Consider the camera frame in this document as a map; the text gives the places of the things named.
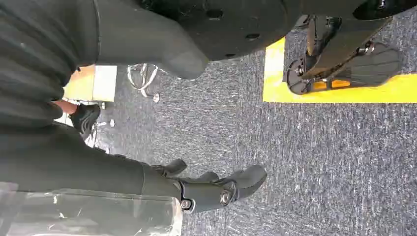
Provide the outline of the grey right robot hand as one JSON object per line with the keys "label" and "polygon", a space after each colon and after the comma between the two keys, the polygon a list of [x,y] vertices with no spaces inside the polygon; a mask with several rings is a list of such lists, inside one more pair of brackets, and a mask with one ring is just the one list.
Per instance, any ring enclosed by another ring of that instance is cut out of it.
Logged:
{"label": "grey right robot hand", "polygon": [[262,166],[224,178],[176,178],[167,167],[91,148],[74,127],[57,122],[57,102],[79,67],[143,62],[195,79],[208,59],[177,22],[124,0],[1,1],[1,181],[30,192],[172,196],[190,201],[194,212],[257,191],[267,178]]}

